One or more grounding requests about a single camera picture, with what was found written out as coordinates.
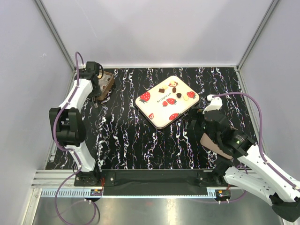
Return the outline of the strawberry print tray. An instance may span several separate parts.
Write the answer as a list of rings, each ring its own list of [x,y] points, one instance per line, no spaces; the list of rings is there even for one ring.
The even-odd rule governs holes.
[[[169,86],[170,81],[178,83],[176,93],[173,93],[173,87]],[[168,86],[168,89],[164,93],[160,93],[159,89],[163,89],[163,86]],[[177,98],[177,93],[182,94],[181,98]],[[189,96],[188,101],[183,99],[184,95]],[[155,128],[162,129],[195,106],[199,100],[200,97],[196,91],[179,77],[170,76],[138,96],[135,105]]]

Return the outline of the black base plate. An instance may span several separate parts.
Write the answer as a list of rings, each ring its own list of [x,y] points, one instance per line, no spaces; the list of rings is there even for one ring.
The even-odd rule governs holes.
[[[200,196],[207,188],[227,188],[225,180],[205,169],[102,170],[102,180],[75,178],[76,187],[103,187],[105,197]]]

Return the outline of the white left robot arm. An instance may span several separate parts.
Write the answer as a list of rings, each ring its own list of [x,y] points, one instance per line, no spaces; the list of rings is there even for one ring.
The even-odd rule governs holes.
[[[101,181],[100,172],[94,170],[95,159],[85,143],[86,129],[81,109],[87,98],[100,91],[99,74],[102,66],[88,61],[78,69],[73,87],[66,99],[57,108],[49,110],[53,140],[61,151],[68,151],[77,163],[78,170],[85,174],[85,180],[92,186]]]

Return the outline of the brown chocolate box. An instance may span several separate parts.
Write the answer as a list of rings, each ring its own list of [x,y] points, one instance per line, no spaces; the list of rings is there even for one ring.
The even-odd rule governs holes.
[[[114,75],[112,73],[105,71],[102,77],[98,81],[99,81],[101,93],[97,97],[97,100],[103,101],[114,84]]]

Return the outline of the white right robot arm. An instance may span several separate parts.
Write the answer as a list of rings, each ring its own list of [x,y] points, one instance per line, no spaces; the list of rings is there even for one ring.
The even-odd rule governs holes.
[[[282,219],[299,219],[300,182],[260,153],[251,137],[233,128],[218,110],[193,108],[187,118],[200,144],[221,157],[212,172],[199,179],[201,186],[239,187],[264,200]]]

